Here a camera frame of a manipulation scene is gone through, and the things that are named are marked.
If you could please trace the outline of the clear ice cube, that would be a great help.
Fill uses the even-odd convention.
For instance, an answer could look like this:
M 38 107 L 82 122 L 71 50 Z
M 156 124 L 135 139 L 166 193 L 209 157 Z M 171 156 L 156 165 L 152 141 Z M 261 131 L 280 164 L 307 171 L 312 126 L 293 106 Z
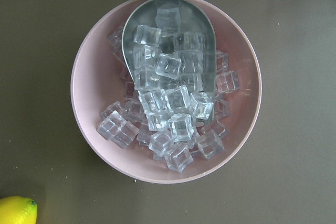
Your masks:
M 158 28 L 165 33 L 179 32 L 181 27 L 180 9 L 173 8 L 158 8 L 155 22 Z
M 149 149 L 157 156 L 164 154 L 173 147 L 174 140 L 169 130 L 158 131 L 151 136 Z
M 186 85 L 181 85 L 174 89 L 167 89 L 164 92 L 166 106 L 171 111 L 187 110 L 191 102 Z
M 112 140 L 121 128 L 126 124 L 126 120 L 120 113 L 114 110 L 109 116 L 102 120 L 97 128 L 97 132 L 106 140 Z
M 239 90 L 239 80 L 236 71 L 222 71 L 216 76 L 218 93 L 232 93 Z
M 164 158 L 168 168 L 179 173 L 193 163 L 188 146 L 184 144 L 175 144 L 164 154 Z
M 195 142 L 205 159 L 211 159 L 225 150 L 222 139 L 214 130 L 209 130 L 198 136 Z
M 214 102 L 206 92 L 190 93 L 192 117 L 196 120 L 208 120 L 213 110 Z
M 167 105 L 164 100 L 164 89 L 148 91 L 139 94 L 139 101 L 142 104 L 145 114 L 166 111 Z
M 137 25 L 134 33 L 134 41 L 137 44 L 157 47 L 161 36 L 162 29 L 148 26 Z
M 155 73 L 176 80 L 181 63 L 181 59 L 176 54 L 159 54 Z
M 173 114 L 169 119 L 169 127 L 175 141 L 189 142 L 194 133 L 190 114 Z

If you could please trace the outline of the metal ice scoop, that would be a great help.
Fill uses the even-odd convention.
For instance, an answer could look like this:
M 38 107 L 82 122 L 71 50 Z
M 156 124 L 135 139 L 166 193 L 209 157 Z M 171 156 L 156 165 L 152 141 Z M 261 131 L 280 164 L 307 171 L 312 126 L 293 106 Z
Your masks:
M 149 31 L 138 29 L 139 25 L 150 26 Z M 199 48 L 205 51 L 205 92 L 215 96 L 216 38 L 214 28 L 207 15 L 188 0 L 148 0 L 138 6 L 130 15 L 122 34 L 122 52 L 132 79 L 135 79 L 135 61 L 132 47 L 135 37 L 144 43 L 142 37 L 149 37 L 153 45 L 159 44 L 157 29 L 161 35 L 196 32 L 197 36 L 182 37 L 179 48 Z

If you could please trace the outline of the pink round bowl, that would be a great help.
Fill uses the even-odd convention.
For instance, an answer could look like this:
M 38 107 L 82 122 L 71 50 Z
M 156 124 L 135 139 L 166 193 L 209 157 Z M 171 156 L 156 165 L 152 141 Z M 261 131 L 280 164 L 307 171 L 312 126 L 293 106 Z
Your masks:
M 77 124 L 97 155 L 117 171 L 156 184 L 177 184 L 204 177 L 226 164 L 248 139 L 260 109 L 262 82 L 254 49 L 242 29 L 222 10 L 205 0 L 187 0 L 211 20 L 217 48 L 228 52 L 229 67 L 238 74 L 240 88 L 228 95 L 230 114 L 223 119 L 229 135 L 225 150 L 206 160 L 198 157 L 183 172 L 174 172 L 155 161 L 149 150 L 137 143 L 122 149 L 98 132 L 100 112 L 123 98 L 119 77 L 121 63 L 111 54 L 107 37 L 124 24 L 131 12 L 147 0 L 129 0 L 105 14 L 83 40 L 72 69 L 71 102 Z

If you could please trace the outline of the yellow lemon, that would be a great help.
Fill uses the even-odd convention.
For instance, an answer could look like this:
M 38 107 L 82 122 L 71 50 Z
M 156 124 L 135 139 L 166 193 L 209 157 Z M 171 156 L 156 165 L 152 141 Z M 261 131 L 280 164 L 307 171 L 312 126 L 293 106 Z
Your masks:
M 31 199 L 9 196 L 1 199 L 1 223 L 36 223 L 38 206 Z

